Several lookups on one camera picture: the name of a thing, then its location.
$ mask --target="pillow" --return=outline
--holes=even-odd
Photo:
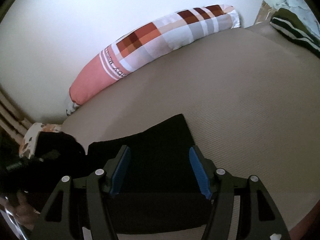
[[[175,49],[212,33],[240,26],[229,5],[169,14],[130,32],[95,56],[69,89],[67,115],[119,79]]]
[[[307,29],[293,12],[280,8],[271,17],[270,24],[289,41],[305,47],[320,58],[320,40]]]

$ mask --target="hand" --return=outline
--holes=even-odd
[[[3,198],[0,198],[0,204],[15,217],[19,224],[25,226],[29,230],[32,230],[39,214],[36,213],[35,209],[27,203],[27,199],[21,191],[17,192],[17,198],[19,206],[15,208],[10,205],[8,200]]]

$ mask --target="white wall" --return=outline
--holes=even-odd
[[[212,4],[233,5],[247,27],[261,2],[16,0],[0,24],[0,86],[34,121],[62,123],[71,83],[114,40],[171,12]]]

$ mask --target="blue gripper pad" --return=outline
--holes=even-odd
[[[122,187],[122,183],[123,183],[125,174],[127,172],[130,160],[131,160],[131,152],[130,152],[130,148],[127,147],[118,163],[118,166],[115,172],[111,177],[111,189],[109,192],[110,195],[116,195],[119,193]]]
[[[207,199],[210,199],[212,196],[210,181],[193,147],[189,150],[189,160],[196,176],[201,194],[205,195]]]

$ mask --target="mattress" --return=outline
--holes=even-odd
[[[87,149],[183,113],[206,158],[234,176],[260,177],[290,230],[320,198],[319,95],[320,60],[264,23],[156,59],[84,104],[62,131]],[[236,198],[230,239],[238,208]],[[119,239],[200,239],[203,231]]]

